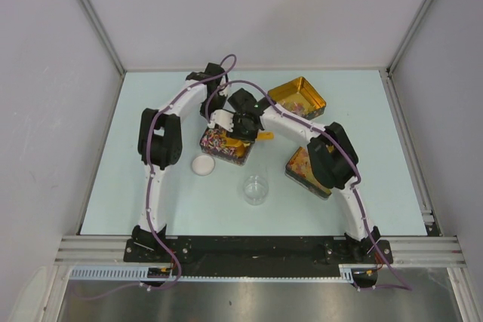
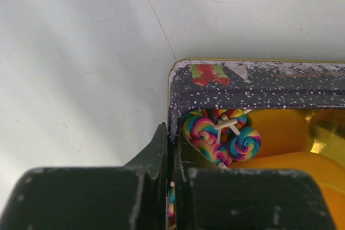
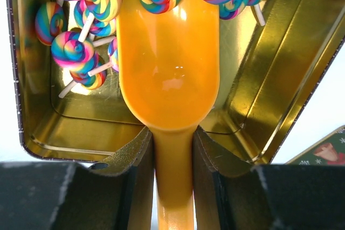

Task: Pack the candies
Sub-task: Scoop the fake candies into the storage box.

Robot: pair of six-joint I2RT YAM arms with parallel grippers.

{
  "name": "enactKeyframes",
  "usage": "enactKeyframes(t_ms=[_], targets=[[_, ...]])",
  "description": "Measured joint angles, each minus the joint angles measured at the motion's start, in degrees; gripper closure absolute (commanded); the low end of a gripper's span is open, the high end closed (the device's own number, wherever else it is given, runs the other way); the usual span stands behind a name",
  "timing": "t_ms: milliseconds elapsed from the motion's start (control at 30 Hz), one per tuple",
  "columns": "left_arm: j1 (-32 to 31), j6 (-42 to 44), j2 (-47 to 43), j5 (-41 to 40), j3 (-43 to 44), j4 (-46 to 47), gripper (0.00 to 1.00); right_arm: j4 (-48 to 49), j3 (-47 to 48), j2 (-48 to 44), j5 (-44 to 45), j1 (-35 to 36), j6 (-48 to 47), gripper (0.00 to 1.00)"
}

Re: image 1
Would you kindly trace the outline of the tin with swirl lollipops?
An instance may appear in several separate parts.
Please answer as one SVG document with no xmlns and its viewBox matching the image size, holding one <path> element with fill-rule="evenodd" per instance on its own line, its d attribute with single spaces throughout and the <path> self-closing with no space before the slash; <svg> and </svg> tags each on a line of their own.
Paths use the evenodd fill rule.
<svg viewBox="0 0 483 322">
<path fill-rule="evenodd" d="M 206 128 L 199 145 L 201 150 L 212 157 L 243 166 L 254 146 L 241 140 L 230 138 L 223 128 Z"/>
</svg>

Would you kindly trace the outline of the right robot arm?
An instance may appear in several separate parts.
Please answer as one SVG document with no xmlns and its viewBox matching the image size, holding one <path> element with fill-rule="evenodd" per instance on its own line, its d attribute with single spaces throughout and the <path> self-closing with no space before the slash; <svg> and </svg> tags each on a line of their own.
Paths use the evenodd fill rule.
<svg viewBox="0 0 483 322">
<path fill-rule="evenodd" d="M 271 130 L 306 148 L 316 180 L 327 189 L 338 189 L 342 195 L 346 237 L 351 240 L 348 253 L 354 261 L 367 262 L 380 252 L 379 229 L 368 216 L 358 189 L 358 156 L 340 124 L 324 126 L 307 121 L 269 97 L 256 100 L 243 88 L 230 96 L 228 103 L 235 111 L 232 123 L 236 136 L 253 138 L 260 130 Z"/>
</svg>

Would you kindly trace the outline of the orange plastic scoop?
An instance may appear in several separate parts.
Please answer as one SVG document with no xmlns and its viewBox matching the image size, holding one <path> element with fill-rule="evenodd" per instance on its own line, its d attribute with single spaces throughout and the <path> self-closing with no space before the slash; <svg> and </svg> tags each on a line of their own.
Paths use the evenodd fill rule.
<svg viewBox="0 0 483 322">
<path fill-rule="evenodd" d="M 233 139 L 231 137 L 228 137 L 226 133 L 223 135 L 224 138 L 224 145 L 226 147 L 233 147 L 233 148 L 239 148 L 239 147 L 248 147 L 252 141 L 243 141 L 243 140 L 238 140 L 238 139 Z M 259 132 L 256 137 L 256 141 L 262 141 L 262 140 L 273 140 L 274 139 L 274 133 L 273 132 Z"/>
</svg>

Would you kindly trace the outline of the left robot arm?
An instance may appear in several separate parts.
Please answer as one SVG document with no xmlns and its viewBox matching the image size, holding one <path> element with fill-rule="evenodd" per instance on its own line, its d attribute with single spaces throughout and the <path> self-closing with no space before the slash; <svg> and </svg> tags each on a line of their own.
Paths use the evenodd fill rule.
<svg viewBox="0 0 483 322">
<path fill-rule="evenodd" d="M 158 109 L 143 110 L 137 150 L 146 171 L 143 209 L 131 238 L 150 261 L 162 259 L 167 252 L 164 241 L 167 227 L 162 189 L 165 174 L 180 159 L 183 150 L 183 120 L 191 112 L 201 111 L 213 95 L 215 106 L 221 108 L 227 96 L 218 86 L 228 81 L 228 71 L 220 64 L 209 63 L 202 72 L 187 75 L 183 87 L 172 100 Z"/>
</svg>

